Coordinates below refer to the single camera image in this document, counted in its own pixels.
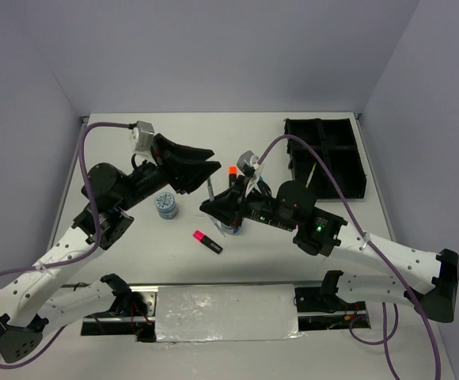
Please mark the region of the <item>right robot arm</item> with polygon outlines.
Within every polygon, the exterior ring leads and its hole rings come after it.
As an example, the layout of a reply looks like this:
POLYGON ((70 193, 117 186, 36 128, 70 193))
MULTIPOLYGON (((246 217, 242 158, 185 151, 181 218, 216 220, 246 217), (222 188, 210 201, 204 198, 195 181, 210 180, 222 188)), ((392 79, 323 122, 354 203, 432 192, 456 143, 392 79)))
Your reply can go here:
POLYGON ((356 302, 410 305, 440 323, 454 320, 459 283, 459 256, 450 249, 428 252, 375 234, 359 233, 354 223, 317 207, 305 185, 289 180, 276 196, 245 190, 239 176, 232 187, 203 201, 199 209, 227 226, 249 219, 295 233, 293 243, 310 256, 322 255, 361 264, 376 275, 330 270, 319 290, 330 310, 356 302))

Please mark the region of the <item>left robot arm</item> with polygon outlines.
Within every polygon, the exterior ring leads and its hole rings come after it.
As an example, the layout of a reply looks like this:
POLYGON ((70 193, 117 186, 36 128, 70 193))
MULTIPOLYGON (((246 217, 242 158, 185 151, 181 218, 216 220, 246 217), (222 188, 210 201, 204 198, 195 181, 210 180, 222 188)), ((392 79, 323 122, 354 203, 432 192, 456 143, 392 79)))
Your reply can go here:
POLYGON ((213 156, 213 150, 176 144, 157 134, 146 143, 145 160, 131 173, 106 162, 91 168, 91 188, 83 188, 82 194, 94 198, 97 213, 85 207, 32 270, 0 289, 0 355, 6 366, 23 366, 46 335, 81 317, 145 312, 142 297, 116 274, 70 294, 56 292, 125 234, 134 221, 128 210, 165 186, 179 194, 198 189, 221 167, 213 156))

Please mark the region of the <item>yellow green pen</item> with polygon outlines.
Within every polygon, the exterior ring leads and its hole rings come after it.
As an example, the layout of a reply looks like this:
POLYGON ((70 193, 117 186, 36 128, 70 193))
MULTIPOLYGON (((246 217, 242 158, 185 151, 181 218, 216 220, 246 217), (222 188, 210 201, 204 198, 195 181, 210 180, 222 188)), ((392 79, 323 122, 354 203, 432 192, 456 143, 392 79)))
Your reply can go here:
POLYGON ((313 166, 312 166, 310 172, 309 172, 309 175, 308 175, 308 177, 307 177, 307 181, 305 182, 305 187, 306 187, 306 188, 309 188, 310 183, 311 183, 311 181, 312 181, 312 179, 313 179, 313 175, 314 175, 314 173, 315 173, 316 168, 317 168, 317 162, 315 161, 315 162, 313 163, 313 166))

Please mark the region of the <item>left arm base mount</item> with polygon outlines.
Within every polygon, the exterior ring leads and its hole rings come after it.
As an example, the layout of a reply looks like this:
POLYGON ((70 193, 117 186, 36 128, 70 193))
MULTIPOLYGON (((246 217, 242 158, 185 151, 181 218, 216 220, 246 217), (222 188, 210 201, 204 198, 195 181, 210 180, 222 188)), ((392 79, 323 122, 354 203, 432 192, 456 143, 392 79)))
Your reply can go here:
POLYGON ((133 291, 116 274, 101 281, 110 286, 116 299, 110 308, 90 314, 82 322, 82 336, 132 336, 136 342, 155 343, 155 302, 157 293, 133 291))

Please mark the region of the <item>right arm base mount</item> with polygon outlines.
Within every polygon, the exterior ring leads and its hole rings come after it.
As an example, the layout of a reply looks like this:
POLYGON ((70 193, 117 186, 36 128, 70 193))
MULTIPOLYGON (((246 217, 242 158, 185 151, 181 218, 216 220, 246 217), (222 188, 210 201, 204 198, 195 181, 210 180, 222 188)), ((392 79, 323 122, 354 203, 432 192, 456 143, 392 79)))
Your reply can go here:
POLYGON ((349 329, 369 329, 370 321, 366 304, 326 302, 319 287, 295 287, 294 305, 298 313, 298 328, 301 332, 349 329))

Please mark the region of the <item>blue highlighter marker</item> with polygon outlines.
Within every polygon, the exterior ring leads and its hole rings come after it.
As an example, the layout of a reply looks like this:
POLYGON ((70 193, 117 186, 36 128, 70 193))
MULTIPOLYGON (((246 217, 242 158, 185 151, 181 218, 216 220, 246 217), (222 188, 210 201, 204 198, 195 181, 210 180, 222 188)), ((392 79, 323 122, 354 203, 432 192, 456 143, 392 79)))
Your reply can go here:
POLYGON ((262 191, 262 192, 266 192, 268 190, 268 185, 265 183, 265 181, 260 178, 258 183, 258 188, 262 191))

